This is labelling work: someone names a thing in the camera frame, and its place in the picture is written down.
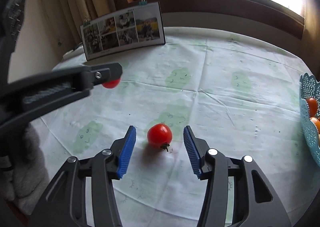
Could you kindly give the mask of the grey gloved left hand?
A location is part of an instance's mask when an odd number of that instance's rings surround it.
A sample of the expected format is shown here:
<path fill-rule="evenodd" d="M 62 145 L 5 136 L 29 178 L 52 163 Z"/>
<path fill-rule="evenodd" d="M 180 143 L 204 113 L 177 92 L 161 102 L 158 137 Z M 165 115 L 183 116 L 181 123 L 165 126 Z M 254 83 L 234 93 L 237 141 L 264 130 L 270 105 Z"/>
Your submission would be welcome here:
<path fill-rule="evenodd" d="M 1 198 L 31 215 L 49 184 L 40 138 L 26 124 L 1 136 Z"/>

